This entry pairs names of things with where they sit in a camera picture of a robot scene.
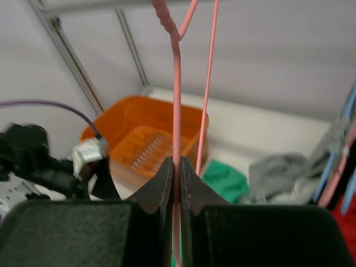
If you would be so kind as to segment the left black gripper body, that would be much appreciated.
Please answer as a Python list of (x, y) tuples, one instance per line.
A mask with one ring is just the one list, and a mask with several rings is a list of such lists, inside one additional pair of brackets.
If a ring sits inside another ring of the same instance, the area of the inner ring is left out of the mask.
[(83, 199), (73, 162), (50, 155), (47, 131), (41, 126), (13, 123), (1, 133), (1, 181), (9, 181), (10, 173), (69, 199)]

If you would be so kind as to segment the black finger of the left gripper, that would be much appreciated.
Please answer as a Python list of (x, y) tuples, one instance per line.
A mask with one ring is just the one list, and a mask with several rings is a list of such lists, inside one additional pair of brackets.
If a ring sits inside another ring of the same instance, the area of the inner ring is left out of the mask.
[(120, 200), (120, 195), (116, 190), (115, 184), (110, 173), (110, 158), (105, 157), (92, 163), (94, 175), (97, 180), (93, 186), (91, 194), (103, 200)]

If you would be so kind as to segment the green tank top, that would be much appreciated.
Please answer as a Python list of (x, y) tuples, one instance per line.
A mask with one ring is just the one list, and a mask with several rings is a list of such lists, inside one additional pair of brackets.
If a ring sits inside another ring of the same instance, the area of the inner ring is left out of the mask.
[(173, 243), (177, 266), (233, 266), (241, 229), (238, 202), (249, 192), (245, 176), (212, 161), (199, 177), (186, 157), (180, 160), (179, 175)]

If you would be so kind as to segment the blue wire hanger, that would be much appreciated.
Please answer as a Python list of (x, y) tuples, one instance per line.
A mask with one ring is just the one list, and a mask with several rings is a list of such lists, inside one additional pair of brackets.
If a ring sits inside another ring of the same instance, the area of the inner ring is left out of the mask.
[(334, 133), (332, 134), (332, 140), (328, 146), (329, 158), (323, 169), (317, 189), (312, 197), (312, 201), (315, 204), (318, 204), (328, 180), (333, 176), (335, 169), (340, 163), (342, 149), (348, 136), (351, 133), (355, 133), (355, 122), (353, 121), (354, 106), (355, 87), (351, 89), (343, 105), (339, 120), (334, 125)]

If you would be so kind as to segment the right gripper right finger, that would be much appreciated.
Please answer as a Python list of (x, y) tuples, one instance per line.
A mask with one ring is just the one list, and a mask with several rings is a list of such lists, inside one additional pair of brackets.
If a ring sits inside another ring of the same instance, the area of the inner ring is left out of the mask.
[(354, 266), (329, 211), (232, 205), (180, 161), (183, 266)]

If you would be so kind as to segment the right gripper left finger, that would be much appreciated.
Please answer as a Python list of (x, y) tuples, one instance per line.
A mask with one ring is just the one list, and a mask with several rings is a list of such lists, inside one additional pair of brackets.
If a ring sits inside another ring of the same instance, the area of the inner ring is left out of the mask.
[(173, 160), (126, 200), (31, 200), (1, 226), (2, 266), (170, 266)]

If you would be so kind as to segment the grey tank top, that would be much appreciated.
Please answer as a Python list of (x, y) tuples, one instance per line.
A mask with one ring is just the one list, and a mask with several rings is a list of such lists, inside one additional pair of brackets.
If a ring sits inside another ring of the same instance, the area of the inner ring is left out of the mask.
[(304, 205), (317, 188), (325, 160), (301, 154), (268, 156), (249, 167), (250, 192), (240, 199), (252, 205)]

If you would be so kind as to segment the pink wire hanger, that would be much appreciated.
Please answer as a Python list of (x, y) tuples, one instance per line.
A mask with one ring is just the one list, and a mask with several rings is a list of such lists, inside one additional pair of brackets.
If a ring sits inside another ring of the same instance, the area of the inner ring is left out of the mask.
[(345, 166), (347, 164), (350, 147), (354, 141), (355, 141), (355, 133), (351, 133), (348, 136), (348, 138), (345, 142), (345, 145), (342, 149), (342, 156), (341, 156), (340, 163), (337, 166), (337, 168), (335, 169), (333, 176), (328, 180), (328, 182), (323, 190), (323, 193), (318, 201), (318, 206), (326, 207), (330, 203), (330, 201), (336, 191), (336, 188), (339, 184), (339, 181), (341, 179), (341, 176), (343, 174)]
[[(191, 1), (190, 6), (187, 10), (187, 14), (180, 28), (177, 28), (175, 21), (171, 17), (169, 12), (169, 7), (166, 1), (152, 1), (151, 4), (156, 11), (156, 15), (159, 18), (161, 25), (170, 35), (171, 49), (173, 53), (174, 101), (173, 101), (172, 155), (173, 155), (173, 163), (174, 163), (174, 174), (173, 174), (174, 203), (173, 203), (173, 212), (172, 212), (172, 222), (173, 222), (172, 242), (173, 242), (173, 254), (175, 258), (175, 264), (176, 266), (182, 266), (182, 260), (180, 257), (181, 244), (180, 244), (180, 188), (179, 188), (180, 159), (181, 159), (181, 51), (180, 51), (179, 42), (185, 36), (185, 33), (189, 27), (189, 24), (192, 20), (195, 9), (197, 7), (198, 1)], [(204, 136), (205, 136), (205, 123), (207, 117), (207, 103), (209, 98), (212, 59), (214, 56), (214, 44), (215, 44), (218, 6), (219, 6), (219, 1), (215, 0), (212, 27), (211, 27), (209, 60), (207, 65), (207, 75), (206, 75), (206, 84), (205, 84), (204, 105), (202, 109), (199, 145), (198, 145), (197, 160), (196, 160), (197, 175), (199, 175), (201, 171), (202, 148), (203, 148)]]

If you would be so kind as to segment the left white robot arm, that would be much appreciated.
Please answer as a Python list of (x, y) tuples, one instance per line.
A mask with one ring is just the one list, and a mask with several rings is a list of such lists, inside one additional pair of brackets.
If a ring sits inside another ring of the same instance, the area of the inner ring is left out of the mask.
[(1, 133), (1, 219), (24, 201), (48, 200), (37, 185), (68, 199), (119, 199), (107, 152), (107, 140), (97, 133), (75, 146), (71, 159), (56, 159), (43, 127), (12, 124)]

